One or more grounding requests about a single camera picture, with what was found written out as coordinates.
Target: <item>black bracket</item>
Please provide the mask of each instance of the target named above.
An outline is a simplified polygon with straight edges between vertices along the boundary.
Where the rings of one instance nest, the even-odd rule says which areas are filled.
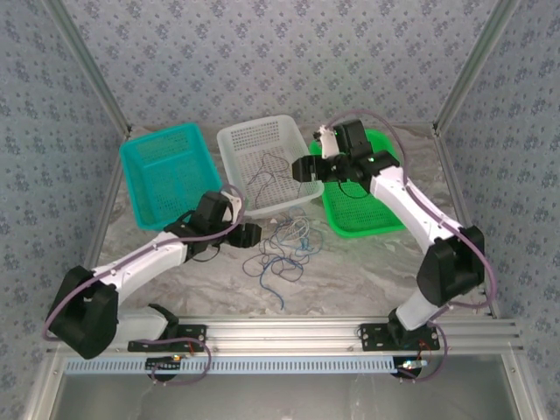
[[[414,330],[414,338],[406,343],[396,343],[389,332],[388,324],[362,324],[360,325],[361,349],[364,352],[387,352],[395,350],[419,352],[425,350],[421,341],[430,346],[431,350],[439,350],[438,331],[435,327],[421,326]]]
[[[207,326],[206,325],[188,325],[180,324],[179,318],[173,313],[166,310],[159,304],[149,304],[150,308],[155,309],[167,319],[167,327],[159,336],[159,340],[168,339],[196,339],[198,341],[206,342],[207,339]],[[130,341],[128,351],[131,353],[202,353],[204,349],[201,345],[196,343],[180,342],[171,344],[146,344],[139,341]]]
[[[177,336],[175,339],[196,339],[206,342],[207,326],[206,325],[179,325]],[[202,346],[195,343],[172,343],[172,344],[144,344],[138,341],[130,341],[128,351],[131,353],[202,353]]]

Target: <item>metal frame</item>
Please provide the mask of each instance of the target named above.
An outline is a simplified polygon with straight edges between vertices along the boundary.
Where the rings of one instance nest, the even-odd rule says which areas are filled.
[[[68,44],[70,51],[78,61],[84,75],[91,83],[92,88],[99,97],[101,104],[108,113],[113,124],[122,134],[129,132],[129,125],[111,93],[107,82],[102,76],[99,67],[81,38],[78,28],[70,17],[66,6],[61,0],[42,0],[43,5],[51,15],[52,20],[59,29],[60,35]]]
[[[438,133],[444,133],[447,130],[453,117],[461,108],[466,95],[473,86],[488,56],[500,40],[501,33],[520,2],[521,0],[498,0],[494,6],[461,73],[459,73],[455,84],[451,88],[451,92],[447,95],[445,102],[437,113],[434,126]]]
[[[182,318],[183,324],[207,325],[206,343],[217,360],[247,361],[255,357],[301,358],[353,357],[355,360],[371,359],[372,356],[411,355],[412,352],[364,353],[358,337],[362,323],[386,322],[382,317],[341,318],[243,318],[243,317],[193,317]],[[442,317],[440,325],[449,343],[449,356],[501,354],[507,377],[514,394],[521,418],[546,418],[533,398],[531,389],[523,380],[525,367],[517,359],[523,346],[515,321],[494,318]],[[165,353],[150,353],[157,357]],[[131,356],[146,357],[147,353],[128,353],[126,343],[115,343],[97,359],[104,361],[128,361]],[[76,362],[77,354],[65,345],[50,351],[41,366],[35,387],[25,413],[26,420],[49,418],[53,412],[60,381],[68,362]]]

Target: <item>marble table surface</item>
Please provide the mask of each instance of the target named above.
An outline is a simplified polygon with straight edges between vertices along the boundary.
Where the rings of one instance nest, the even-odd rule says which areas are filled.
[[[304,139],[312,140],[314,127],[300,127]],[[222,180],[227,180],[217,143],[218,128],[202,128],[208,148]],[[398,129],[409,154],[411,178],[447,214],[454,209],[433,139],[419,131]],[[305,265],[296,283],[270,273],[263,282],[283,296],[280,309],[277,297],[261,288],[258,278],[247,276],[242,263],[256,254],[254,249],[222,246],[211,262],[188,262],[170,269],[134,292],[124,308],[142,308],[158,303],[177,315],[371,315],[384,316],[404,302],[416,288],[416,273],[423,259],[420,248],[404,230],[391,234],[344,239],[329,227],[321,198],[304,206],[311,226],[324,236],[324,246]],[[262,235],[275,228],[270,219],[259,220]],[[144,245],[156,235],[137,227],[127,186],[122,180],[99,264],[110,263]],[[476,290],[460,300],[478,302]],[[456,310],[453,315],[476,315]]]

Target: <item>cable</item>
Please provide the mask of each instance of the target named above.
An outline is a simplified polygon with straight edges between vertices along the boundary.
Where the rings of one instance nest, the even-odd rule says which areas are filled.
[[[301,211],[302,214],[292,215],[295,210]],[[312,246],[311,234],[318,235],[320,239],[318,247]],[[247,276],[258,277],[260,286],[280,300],[280,309],[283,310],[284,299],[282,296],[263,283],[267,270],[287,282],[295,283],[304,274],[304,266],[311,260],[311,256],[317,254],[322,248],[323,234],[310,227],[309,220],[302,208],[291,207],[285,220],[278,222],[272,235],[259,242],[259,254],[245,260],[241,268]],[[247,268],[247,264],[252,261],[261,265],[261,269],[255,274],[251,274]],[[296,274],[290,278],[284,274],[289,272]]]
[[[191,339],[190,337],[181,337],[178,339],[138,339],[137,342],[141,344],[173,344],[173,343],[184,343],[184,342],[189,344],[194,343],[201,346],[202,349],[208,355],[208,360],[206,361],[206,365],[204,365],[204,369],[202,370],[202,373],[200,373],[199,375],[195,376],[192,379],[188,379],[185,381],[169,381],[169,382],[158,381],[158,379],[156,379],[156,371],[160,366],[164,365],[165,363],[156,363],[156,365],[151,369],[151,375],[150,375],[154,384],[159,383],[165,387],[167,386],[180,387],[183,385],[192,385],[198,381],[203,380],[208,374],[210,367],[212,366],[212,352],[210,351],[210,348],[207,346],[207,344],[204,341],[200,341],[199,339]]]
[[[161,241],[158,242],[157,244],[155,244],[155,247],[163,247],[165,245],[168,245],[170,243],[177,243],[177,242],[182,242],[182,243],[189,243],[189,242],[204,242],[204,241],[212,241],[214,239],[220,238],[222,236],[225,236],[227,234],[229,234],[229,232],[231,232],[232,230],[234,230],[235,228],[237,228],[239,226],[239,224],[242,221],[243,215],[245,214],[245,200],[243,199],[242,193],[241,191],[239,191],[239,189],[234,186],[234,185],[230,185],[230,184],[225,184],[221,189],[220,192],[224,191],[226,189],[226,187],[230,188],[231,190],[233,190],[238,197],[241,198],[241,209],[239,211],[239,214],[237,216],[237,220],[228,228],[224,229],[221,232],[218,232],[217,234],[208,234],[206,236],[195,236],[195,237],[186,237],[186,238],[171,238],[171,239],[167,239],[165,241]],[[72,290],[70,293],[68,293],[61,301],[60,303],[52,310],[51,314],[47,317],[45,324],[43,325],[43,329],[41,330],[41,336],[43,337],[43,340],[46,341],[60,341],[58,338],[56,337],[50,337],[48,335],[48,331],[49,328],[51,326],[51,324],[53,323],[54,319],[60,314],[60,312],[62,311],[62,309],[68,305],[68,303],[70,303],[70,301],[75,298],[76,296],[78,296],[80,293],[82,293],[85,289],[87,289],[89,286],[91,286],[92,284],[94,284],[95,282],[97,282],[98,280],[101,280],[107,276],[110,275],[111,271],[115,270],[118,271],[121,268],[125,267],[126,265],[134,262],[135,260],[137,260],[138,258],[145,256],[146,254],[150,253],[151,251],[154,250],[154,247],[148,247],[148,248],[144,248],[141,249],[139,251],[137,251],[136,253],[132,254],[131,256],[129,256],[128,258],[125,258],[124,260],[122,260],[121,262],[119,262],[117,265],[115,265],[114,267],[112,267],[111,269],[108,269],[107,271],[103,271],[100,274],[96,274],[95,276],[93,276],[92,278],[90,278],[89,280],[85,281],[84,283],[82,283],[80,286],[76,287],[74,290]]]
[[[409,381],[413,381],[413,382],[429,381],[429,380],[435,378],[436,376],[438,376],[441,373],[441,369],[443,368],[443,366],[445,364],[445,359],[447,358],[447,354],[448,354],[448,351],[449,351],[449,347],[447,346],[447,336],[445,336],[445,332],[439,324],[436,324],[435,322],[429,321],[428,326],[436,327],[437,331],[439,332],[439,335],[441,336],[441,340],[444,342],[444,355],[443,355],[442,360],[439,363],[439,365],[437,365],[436,369],[431,374],[428,374],[424,378],[416,378],[413,374],[411,374],[407,370],[402,369],[402,368],[398,368],[397,370],[401,374],[407,375],[409,377]]]
[[[218,254],[221,251],[221,247],[220,244],[218,244],[218,246],[216,247],[216,253],[214,255],[212,255],[210,258],[207,258],[206,260],[199,260],[198,258],[191,258],[193,261],[196,261],[197,263],[207,263],[209,261],[212,261],[216,256],[218,256]]]
[[[333,126],[333,124],[336,123],[341,118],[344,118],[344,117],[350,116],[350,115],[355,115],[355,114],[363,114],[363,115],[367,115],[367,116],[372,116],[376,120],[383,123],[383,125],[385,125],[385,127],[387,127],[387,129],[389,130],[389,132],[391,133],[391,135],[393,136],[395,141],[398,143],[399,148],[401,149],[401,152],[402,152],[402,184],[403,184],[406,192],[408,193],[408,195],[434,221],[436,221],[438,224],[440,224],[443,228],[446,228],[447,230],[449,230],[452,234],[456,235],[462,242],[464,242],[465,245],[480,259],[480,261],[482,262],[482,265],[484,265],[484,268],[485,268],[486,272],[488,273],[488,277],[489,277],[489,280],[490,280],[490,282],[489,282],[490,287],[489,287],[489,293],[486,296],[486,301],[485,302],[481,302],[479,304],[464,304],[462,302],[451,301],[449,304],[456,305],[456,306],[461,306],[461,307],[464,307],[464,308],[471,308],[471,309],[480,309],[480,308],[485,308],[485,307],[489,306],[496,299],[496,293],[498,291],[498,281],[495,277],[494,270],[492,269],[492,265],[487,260],[487,258],[484,256],[484,254],[482,254],[482,252],[480,252],[480,250],[476,247],[476,245],[474,245],[474,243],[472,243],[466,236],[461,234],[457,229],[455,229],[454,227],[452,227],[448,223],[446,223],[445,220],[443,220],[437,214],[432,212],[415,195],[412,188],[410,188],[410,186],[408,185],[408,183],[409,183],[409,159],[408,159],[408,155],[407,155],[406,150],[404,149],[403,141],[401,140],[399,135],[396,133],[395,128],[393,128],[393,126],[390,124],[390,122],[388,122],[381,115],[376,114],[375,112],[370,111],[369,109],[350,109],[348,111],[345,111],[345,112],[342,112],[342,113],[339,113],[339,114],[335,115],[333,118],[331,118],[329,120],[329,122],[326,124],[326,127],[328,129],[330,129]],[[440,316],[442,313],[446,312],[448,309],[449,309],[449,306],[447,305],[444,308],[442,308],[441,311],[437,312],[434,317]]]
[[[362,195],[361,197],[354,197],[354,196],[348,194],[346,191],[344,191],[344,190],[342,189],[342,183],[341,183],[340,181],[339,181],[339,188],[340,188],[340,191],[341,191],[344,195],[346,195],[349,199],[361,200],[361,199],[365,199],[366,197],[369,197],[369,192],[366,192],[366,194],[365,194],[365,195]]]

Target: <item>teal basket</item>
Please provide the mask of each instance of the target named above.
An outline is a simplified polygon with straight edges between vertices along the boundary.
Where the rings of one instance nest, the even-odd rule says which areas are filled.
[[[373,151],[388,151],[398,159],[391,141],[383,133],[366,129],[366,136]],[[309,151],[312,155],[320,155],[320,145],[317,142],[311,143]],[[332,230],[345,238],[386,234],[404,229],[403,223],[387,206],[372,195],[366,195],[360,184],[355,182],[343,182],[340,186],[336,182],[325,182],[323,205]]]
[[[121,146],[122,168],[141,229],[162,230],[218,191],[220,176],[196,124],[139,137]]]

